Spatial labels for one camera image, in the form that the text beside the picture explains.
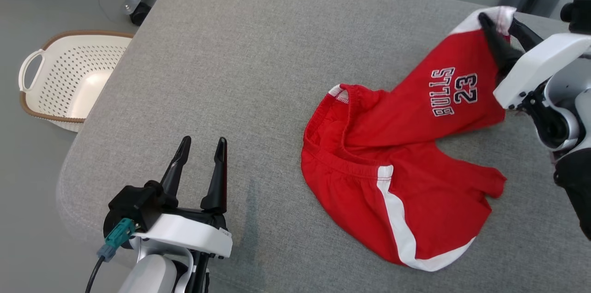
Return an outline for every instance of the caster wheel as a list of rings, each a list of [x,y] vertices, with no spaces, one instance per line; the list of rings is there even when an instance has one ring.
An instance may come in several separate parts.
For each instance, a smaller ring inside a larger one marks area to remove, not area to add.
[[[133,13],[129,15],[131,23],[140,26],[142,23],[144,23],[144,19],[146,18],[146,16],[148,16],[150,9],[152,9],[152,7],[146,5],[143,2],[140,2],[139,5],[135,8],[135,11],[133,11]]]

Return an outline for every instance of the gray floor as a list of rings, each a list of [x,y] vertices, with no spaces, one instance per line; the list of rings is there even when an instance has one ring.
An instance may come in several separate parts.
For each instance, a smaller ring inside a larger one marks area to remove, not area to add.
[[[17,74],[24,58],[59,32],[135,32],[118,12],[122,1],[0,0],[2,292],[83,292],[95,265],[95,251],[68,236],[55,209],[55,184],[76,134],[23,112]],[[127,272],[113,262],[103,265],[93,293],[116,292]]]

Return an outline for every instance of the red shorts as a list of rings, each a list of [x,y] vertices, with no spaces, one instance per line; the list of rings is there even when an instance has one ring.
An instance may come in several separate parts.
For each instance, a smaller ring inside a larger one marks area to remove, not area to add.
[[[508,30],[513,9],[485,11]],[[434,142],[504,119],[476,17],[391,92],[337,85],[306,127],[306,183],[340,227],[390,262],[427,271],[449,265],[490,214],[485,195],[503,191],[498,170],[450,158]]]

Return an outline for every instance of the basket hole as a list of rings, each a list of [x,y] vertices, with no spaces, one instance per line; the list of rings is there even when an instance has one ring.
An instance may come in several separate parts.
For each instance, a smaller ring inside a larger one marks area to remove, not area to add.
[[[33,83],[33,79],[35,79],[35,75],[37,73],[37,72],[33,72],[33,71],[39,70],[39,66],[41,65],[42,60],[43,60],[43,58],[40,55],[38,55],[35,58],[33,58],[31,63],[29,64],[29,66],[27,66],[27,70],[25,70],[25,80],[24,80],[26,88],[31,87],[31,84]]]

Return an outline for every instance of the brown basket rim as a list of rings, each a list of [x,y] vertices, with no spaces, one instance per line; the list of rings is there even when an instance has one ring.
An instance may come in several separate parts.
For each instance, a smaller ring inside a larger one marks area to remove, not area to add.
[[[133,38],[133,34],[129,34],[126,32],[117,32],[117,31],[107,31],[107,30],[74,30],[74,31],[65,31],[61,32],[61,34],[57,34],[51,39],[44,43],[42,49],[45,51],[50,47],[52,43],[57,41],[58,39],[69,37],[69,36],[81,36],[81,35],[103,35],[103,36],[117,36],[117,37],[125,37],[125,38]],[[71,123],[84,123],[86,119],[83,118],[64,118],[61,116],[53,116],[50,114],[41,114],[39,112],[35,112],[31,110],[31,108],[27,105],[27,93],[25,91],[20,92],[20,102],[21,107],[27,114],[34,116],[36,118],[47,119],[52,121],[59,121],[59,122],[71,122]]]

